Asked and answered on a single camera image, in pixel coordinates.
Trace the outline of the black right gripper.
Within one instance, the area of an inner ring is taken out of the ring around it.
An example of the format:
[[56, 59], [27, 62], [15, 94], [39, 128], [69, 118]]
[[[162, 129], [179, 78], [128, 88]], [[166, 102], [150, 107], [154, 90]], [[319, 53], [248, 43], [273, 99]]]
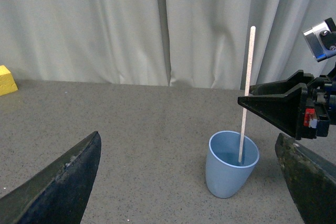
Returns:
[[297, 140], [309, 137], [303, 125], [307, 98], [314, 108], [308, 116], [309, 127], [316, 127], [314, 138], [327, 137], [335, 125], [335, 67], [316, 78], [298, 70], [286, 80], [252, 85], [249, 93], [238, 98], [239, 105]]

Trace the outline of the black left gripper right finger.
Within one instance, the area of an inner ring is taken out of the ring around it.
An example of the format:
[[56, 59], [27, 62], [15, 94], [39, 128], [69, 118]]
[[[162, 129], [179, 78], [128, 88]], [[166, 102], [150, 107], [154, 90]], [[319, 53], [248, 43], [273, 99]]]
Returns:
[[283, 133], [275, 152], [304, 223], [335, 223], [335, 165]]

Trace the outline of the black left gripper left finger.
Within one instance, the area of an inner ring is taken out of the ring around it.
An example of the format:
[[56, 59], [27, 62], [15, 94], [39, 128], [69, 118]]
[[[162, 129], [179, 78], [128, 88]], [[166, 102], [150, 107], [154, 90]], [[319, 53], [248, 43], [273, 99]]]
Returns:
[[92, 132], [1, 198], [1, 223], [81, 223], [101, 157]]

